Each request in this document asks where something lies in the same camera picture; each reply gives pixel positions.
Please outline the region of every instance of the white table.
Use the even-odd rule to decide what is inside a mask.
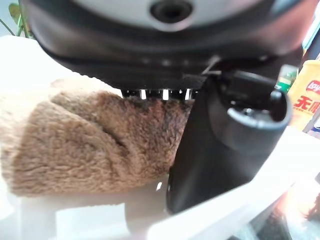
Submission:
[[[3,54],[3,50],[10,50],[7,54],[16,51],[20,56],[33,54],[35,57],[22,67],[23,72],[28,69],[29,76],[17,72],[12,77],[9,72],[17,69],[18,58]],[[0,70],[0,84],[16,81],[6,88],[8,91],[16,91],[16,86],[18,90],[45,88],[56,78],[76,74],[58,65],[29,39],[0,38],[0,52],[0,66],[5,66]],[[253,181],[171,217],[165,210],[166,176],[127,193],[37,198],[11,195],[0,178],[0,239],[223,240],[273,203],[293,183],[314,178],[318,172],[320,141],[288,127]]]

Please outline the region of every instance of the yellow packaging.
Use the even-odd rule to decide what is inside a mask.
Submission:
[[[320,61],[307,60],[296,77],[288,96],[293,104],[290,125],[303,130],[320,105]]]

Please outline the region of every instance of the brown faux fur fabric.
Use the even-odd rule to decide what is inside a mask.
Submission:
[[[123,99],[105,86],[62,79],[0,94],[1,170],[11,192],[120,192],[168,172],[192,102]]]

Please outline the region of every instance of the green plant leaf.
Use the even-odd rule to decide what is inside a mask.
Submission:
[[[11,15],[12,19],[14,20],[15,24],[22,25],[22,21],[19,22],[21,10],[20,10],[20,6],[17,3],[11,3],[9,5],[9,12],[10,12],[10,15]]]

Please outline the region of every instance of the black plastic part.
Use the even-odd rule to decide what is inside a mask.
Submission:
[[[162,90],[146,90],[145,96],[146,98],[158,98],[162,99],[163,91]]]
[[[186,76],[200,74],[213,56],[263,66],[268,61],[260,57],[285,56],[298,48],[309,22],[306,16],[312,17],[317,1],[279,5],[264,0],[231,18],[179,32],[123,25],[72,0],[22,2],[42,48],[75,72],[119,89],[199,89]],[[299,64],[297,59],[288,61]]]
[[[128,98],[128,97],[141,98],[141,92],[139,90],[121,90],[121,93],[124,98]]]
[[[187,90],[169,90],[169,99],[185,100]]]
[[[175,24],[191,15],[192,5],[187,1],[165,0],[154,3],[150,8],[151,15],[160,22]]]
[[[251,181],[290,121],[291,105],[282,92],[277,92],[277,103],[265,99],[269,104],[253,109],[268,110],[268,118],[233,114],[237,106],[226,97],[224,82],[228,80],[209,78],[195,99],[169,172],[167,208],[172,213]]]

